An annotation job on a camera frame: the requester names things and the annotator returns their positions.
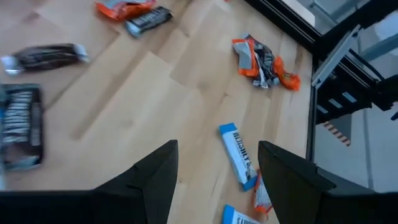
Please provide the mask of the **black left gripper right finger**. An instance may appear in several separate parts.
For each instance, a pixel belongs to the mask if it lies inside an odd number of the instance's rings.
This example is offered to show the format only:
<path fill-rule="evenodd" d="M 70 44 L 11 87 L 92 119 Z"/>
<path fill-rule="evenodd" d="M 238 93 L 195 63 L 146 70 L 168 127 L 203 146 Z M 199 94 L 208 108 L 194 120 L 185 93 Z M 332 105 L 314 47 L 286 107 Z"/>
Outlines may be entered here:
<path fill-rule="evenodd" d="M 377 193 L 269 141 L 258 161 L 280 224 L 398 224 L 398 192 Z"/>

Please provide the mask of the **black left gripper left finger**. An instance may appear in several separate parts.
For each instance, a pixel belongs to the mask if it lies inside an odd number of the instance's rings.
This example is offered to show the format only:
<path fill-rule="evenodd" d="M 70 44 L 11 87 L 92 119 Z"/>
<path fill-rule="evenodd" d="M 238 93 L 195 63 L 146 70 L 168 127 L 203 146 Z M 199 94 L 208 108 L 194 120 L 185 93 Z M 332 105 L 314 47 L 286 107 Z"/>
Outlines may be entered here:
<path fill-rule="evenodd" d="M 0 224 L 167 224 L 177 174 L 174 139 L 94 189 L 0 192 Z"/>

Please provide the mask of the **brown Hershey's chocolate bar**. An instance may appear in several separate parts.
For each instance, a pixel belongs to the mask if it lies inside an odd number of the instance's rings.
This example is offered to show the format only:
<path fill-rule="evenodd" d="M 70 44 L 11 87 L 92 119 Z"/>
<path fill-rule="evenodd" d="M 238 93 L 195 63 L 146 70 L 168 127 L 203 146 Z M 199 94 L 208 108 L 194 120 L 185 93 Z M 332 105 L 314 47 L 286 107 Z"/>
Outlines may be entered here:
<path fill-rule="evenodd" d="M 262 60 L 260 58 L 257 58 L 256 60 L 259 66 L 259 73 L 257 74 L 257 77 L 252 80 L 252 85 L 263 89 L 268 89 L 270 86 L 278 85 L 280 83 L 279 78 L 273 71 L 274 60 Z"/>
<path fill-rule="evenodd" d="M 139 38 L 145 31 L 153 29 L 171 20 L 173 15 L 165 7 L 159 6 L 149 12 L 125 22 L 126 30 L 135 38 Z"/>
<path fill-rule="evenodd" d="M 0 57 L 0 62 L 9 75 L 54 70 L 88 61 L 84 46 L 72 43 L 28 47 Z"/>
<path fill-rule="evenodd" d="M 268 46 L 259 42 L 249 34 L 245 36 L 245 39 L 252 40 L 254 42 L 254 51 L 263 64 L 272 64 L 274 62 L 274 55 Z"/>
<path fill-rule="evenodd" d="M 6 107 L 1 152 L 8 162 L 41 159 L 43 146 L 42 92 L 36 84 L 5 84 Z"/>

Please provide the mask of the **black striped floor mat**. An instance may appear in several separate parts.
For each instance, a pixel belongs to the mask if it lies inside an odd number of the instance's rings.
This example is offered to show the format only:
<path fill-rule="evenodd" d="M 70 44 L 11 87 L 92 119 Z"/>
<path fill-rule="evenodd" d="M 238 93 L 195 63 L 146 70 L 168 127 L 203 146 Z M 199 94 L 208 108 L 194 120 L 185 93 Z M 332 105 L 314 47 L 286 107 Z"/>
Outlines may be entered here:
<path fill-rule="evenodd" d="M 326 121 L 322 126 L 334 135 L 345 146 L 351 145 L 352 115 L 347 114 L 342 117 Z"/>

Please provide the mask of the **black labelled drawer cabinet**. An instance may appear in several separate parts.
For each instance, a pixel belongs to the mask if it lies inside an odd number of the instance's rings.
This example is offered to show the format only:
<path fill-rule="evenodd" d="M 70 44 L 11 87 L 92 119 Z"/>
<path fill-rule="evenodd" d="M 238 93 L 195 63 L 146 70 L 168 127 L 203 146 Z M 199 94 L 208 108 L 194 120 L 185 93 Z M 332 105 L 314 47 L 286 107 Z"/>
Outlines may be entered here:
<path fill-rule="evenodd" d="M 355 91 L 319 91 L 316 124 L 371 107 L 371 102 L 363 94 L 358 94 Z"/>

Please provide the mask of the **silver aluminium rail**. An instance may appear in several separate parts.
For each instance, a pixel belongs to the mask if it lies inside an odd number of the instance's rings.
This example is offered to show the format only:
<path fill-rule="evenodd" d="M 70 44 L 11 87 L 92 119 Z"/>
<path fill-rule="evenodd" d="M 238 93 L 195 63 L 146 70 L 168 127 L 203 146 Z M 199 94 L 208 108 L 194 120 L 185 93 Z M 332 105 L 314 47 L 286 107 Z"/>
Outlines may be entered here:
<path fill-rule="evenodd" d="M 312 78 L 312 87 L 317 90 L 322 86 L 323 82 L 329 77 L 341 59 L 348 53 L 351 43 L 356 40 L 360 30 L 361 26 L 357 25 L 343 36 L 336 47 L 329 53 L 327 58 L 316 70 Z"/>

